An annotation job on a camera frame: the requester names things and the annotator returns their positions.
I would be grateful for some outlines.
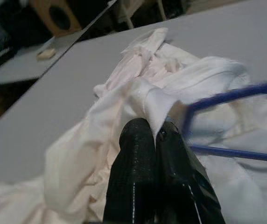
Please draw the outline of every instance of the loudspeaker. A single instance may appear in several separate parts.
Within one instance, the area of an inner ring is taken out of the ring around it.
[[[85,28],[102,12],[105,0],[30,0],[30,5],[54,36]]]

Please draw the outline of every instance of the table surface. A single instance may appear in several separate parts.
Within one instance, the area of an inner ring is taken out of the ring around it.
[[[0,118],[0,179],[20,181],[43,172],[44,152],[79,122],[120,52],[139,35],[169,28],[167,42],[197,57],[222,56],[267,80],[267,1],[250,0],[74,45]]]
[[[110,1],[108,7],[83,30],[71,35],[55,38],[50,45],[48,44],[51,48],[56,49],[56,54],[51,59],[45,61],[37,61],[36,59],[36,55],[41,52],[42,49],[45,49],[44,44],[19,50],[13,58],[0,66],[0,84],[40,78],[116,1],[117,0]]]

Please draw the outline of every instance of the black textured material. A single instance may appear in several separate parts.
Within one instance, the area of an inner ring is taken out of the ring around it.
[[[162,224],[224,224],[217,196],[202,164],[175,125],[165,122],[156,139]]]
[[[104,223],[153,223],[156,154],[148,122],[128,122],[119,144],[121,151],[112,165],[106,194]]]

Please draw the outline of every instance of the white fabric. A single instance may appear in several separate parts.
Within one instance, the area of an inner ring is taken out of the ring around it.
[[[43,179],[0,184],[0,224],[101,220],[110,167],[128,121],[147,119],[155,138],[167,115],[180,124],[186,104],[249,82],[242,64],[219,57],[198,59],[163,43],[166,33],[165,28],[148,32],[123,51],[108,81],[94,88],[100,98],[86,117],[47,150]],[[267,100],[260,100],[199,114],[191,141],[267,152],[267,121],[259,120],[267,117]],[[267,224],[267,162],[198,157],[227,223]]]

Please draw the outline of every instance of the blue wire hanger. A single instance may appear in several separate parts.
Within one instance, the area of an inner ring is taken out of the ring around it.
[[[183,137],[187,139],[191,134],[190,126],[193,122],[193,117],[195,115],[195,112],[207,109],[208,107],[211,106],[216,106],[218,104],[228,103],[236,99],[251,97],[260,94],[267,94],[267,83],[250,85],[243,89],[236,89],[226,93],[220,93],[213,97],[204,98],[201,99],[200,101],[190,104],[186,112],[185,120],[183,122],[183,128],[182,128]],[[191,145],[190,147],[194,152],[199,152],[199,153],[212,154],[223,157],[240,157],[252,160],[267,161],[267,153],[248,152],[242,150],[225,149],[225,148],[200,146],[200,145]]]

